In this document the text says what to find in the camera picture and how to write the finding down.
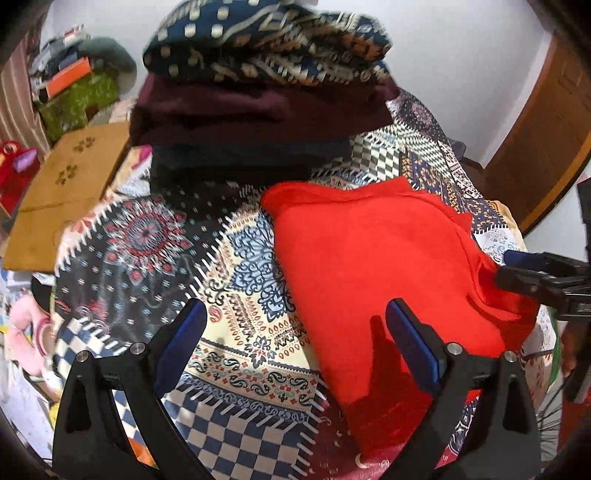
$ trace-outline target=maroon cloth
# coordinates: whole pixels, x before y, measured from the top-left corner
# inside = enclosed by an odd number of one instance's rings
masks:
[[[182,83],[148,75],[131,115],[135,145],[324,141],[392,124],[383,85]]]

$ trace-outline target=cardboard box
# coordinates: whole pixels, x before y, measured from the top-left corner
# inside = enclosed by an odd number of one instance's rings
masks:
[[[33,179],[18,210],[2,262],[5,270],[53,272],[61,234],[88,213],[128,149],[129,124],[64,135]]]

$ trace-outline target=dark blue cloth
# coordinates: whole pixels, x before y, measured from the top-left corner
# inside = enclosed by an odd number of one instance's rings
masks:
[[[351,157],[349,138],[325,142],[263,144],[153,145],[155,163],[169,170],[203,166],[307,165],[321,167],[334,158]]]
[[[176,8],[144,52],[155,74],[200,82],[383,83],[391,47],[364,15],[291,0],[194,0]]]

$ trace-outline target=folded clothes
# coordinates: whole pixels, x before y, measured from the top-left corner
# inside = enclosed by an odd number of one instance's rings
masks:
[[[159,26],[144,64],[199,82],[383,83],[390,47],[382,25],[364,15],[317,12],[292,0],[192,0]]]
[[[349,137],[324,142],[154,145],[153,164],[170,170],[201,166],[308,165],[320,168],[334,158],[351,158]]]
[[[320,370],[364,455],[404,443],[431,401],[386,330],[391,299],[475,355],[519,350],[535,324],[538,304],[495,287],[498,266],[470,237],[470,214],[402,177],[351,191],[283,183],[261,205]]]
[[[148,75],[131,115],[134,145],[326,141],[392,124],[383,85],[183,83]]]

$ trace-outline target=red t-shirt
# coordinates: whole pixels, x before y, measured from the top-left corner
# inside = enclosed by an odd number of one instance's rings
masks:
[[[536,302],[495,287],[498,266],[471,238],[470,214],[404,178],[350,191],[281,183],[261,205],[322,375],[364,455],[405,442],[431,401],[385,327],[390,300],[404,299],[444,342],[475,355],[519,350],[535,324]]]

